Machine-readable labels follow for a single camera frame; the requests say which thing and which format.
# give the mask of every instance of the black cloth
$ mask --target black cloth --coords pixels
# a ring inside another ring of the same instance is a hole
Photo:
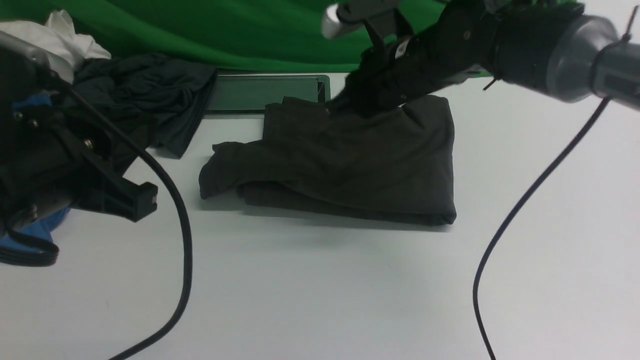
[[[247,204],[424,225],[452,224],[454,126],[425,96],[372,119],[332,119],[286,98],[266,108],[263,139],[214,145],[200,196],[238,188]]]
[[[154,146],[181,157],[211,99],[216,67],[163,54],[89,61],[77,74],[74,90],[88,102],[121,117],[148,113],[158,120]],[[66,106],[75,106],[68,99]]]

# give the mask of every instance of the white tabletop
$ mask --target white tabletop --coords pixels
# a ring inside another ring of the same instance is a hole
[[[335,94],[343,76],[331,78]],[[261,134],[261,120],[204,120],[181,160],[159,158],[191,217],[191,302],[134,358],[488,358],[471,301],[478,261],[598,99],[563,104],[504,83],[483,93],[487,81],[439,93],[456,123],[458,219],[445,231],[250,208],[234,194],[202,201],[211,144]],[[480,301],[499,359],[638,358],[639,138],[640,115],[611,104],[498,244]],[[127,177],[161,185],[140,161]],[[0,266],[0,358],[107,359],[172,314],[182,245],[165,189],[138,224],[74,211],[54,237],[55,266]]]

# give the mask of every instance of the cable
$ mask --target cable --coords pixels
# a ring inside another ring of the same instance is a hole
[[[16,250],[0,247],[0,262],[16,266],[51,266],[56,263],[60,249],[56,244],[36,236],[18,233],[13,230],[13,224],[7,222],[7,235],[16,243],[26,246],[29,250]]]
[[[482,322],[482,316],[480,315],[480,307],[478,305],[478,287],[480,286],[480,277],[482,276],[484,266],[486,265],[486,262],[489,260],[489,256],[491,256],[493,248],[498,243],[498,241],[502,237],[502,234],[504,234],[504,231],[507,229],[507,227],[509,227],[509,224],[511,223],[511,221],[516,217],[518,212],[531,198],[531,195],[533,195],[536,192],[536,190],[540,187],[540,185],[542,185],[545,182],[545,180],[547,180],[549,175],[551,175],[551,173],[553,173],[553,171],[558,168],[558,166],[573,151],[573,149],[578,145],[578,143],[580,143],[580,141],[584,138],[584,136],[587,135],[587,132],[589,132],[589,130],[593,127],[593,124],[595,124],[596,120],[598,120],[600,115],[602,115],[602,112],[605,110],[605,108],[607,107],[610,101],[611,101],[610,98],[606,98],[602,100],[602,102],[600,103],[596,111],[594,111],[591,118],[589,118],[586,124],[584,124],[582,129],[575,136],[575,138],[571,140],[569,145],[567,145],[564,148],[564,150],[560,153],[560,155],[556,157],[556,159],[545,169],[542,175],[540,175],[535,180],[533,185],[531,185],[531,187],[524,193],[524,195],[522,195],[520,200],[516,203],[516,206],[513,207],[511,212],[509,212],[509,215],[507,215],[507,217],[504,219],[504,221],[502,222],[502,225],[500,225],[500,227],[498,228],[498,231],[495,233],[495,235],[493,235],[493,238],[491,239],[489,246],[487,246],[484,252],[484,255],[482,256],[482,259],[480,260],[480,265],[478,265],[478,269],[476,272],[476,278],[474,279],[474,290],[473,290],[474,312],[476,313],[476,320],[478,322],[478,328],[480,329],[480,334],[482,335],[484,345],[486,346],[486,349],[489,352],[489,356],[491,360],[495,360],[495,354],[493,353],[493,349],[491,348],[491,344],[489,343],[489,338],[486,335],[484,324]]]
[[[175,202],[175,207],[178,209],[178,217],[180,218],[182,241],[184,243],[184,278],[182,280],[182,293],[180,294],[178,306],[176,307],[176,310],[169,321],[167,321],[167,323],[162,326],[160,330],[156,331],[153,335],[110,359],[124,360],[137,354],[138,352],[141,352],[142,350],[153,345],[155,342],[167,335],[173,329],[175,324],[178,323],[180,317],[182,317],[182,314],[187,307],[187,303],[189,302],[189,295],[191,294],[191,280],[193,277],[193,244],[191,241],[191,226],[189,224],[189,215],[187,214],[187,208],[184,205],[184,201],[180,196],[178,188],[173,183],[173,180],[171,180],[169,174],[164,171],[164,169],[156,161],[156,159],[154,159],[147,151],[134,143],[119,128],[114,126],[111,121],[107,119],[107,117],[96,110],[89,102],[84,100],[76,91],[74,91],[70,87],[70,85],[66,84],[65,90],[74,98],[74,100],[76,100],[78,104],[95,115],[95,117],[97,118],[96,120],[99,121],[102,127],[107,129],[108,131],[111,131],[115,136],[119,138],[119,140],[123,141],[124,144],[131,148],[136,153],[136,155],[138,155],[158,175],[160,180],[166,186],[167,190],[169,190],[169,194]]]

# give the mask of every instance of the green screen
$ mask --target green screen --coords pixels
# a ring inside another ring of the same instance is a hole
[[[76,31],[117,56],[158,51],[226,69],[269,72],[349,71],[371,46],[364,30],[337,40],[320,33],[331,0],[0,0],[0,19],[44,23],[66,10]],[[405,0],[420,31],[444,6]]]

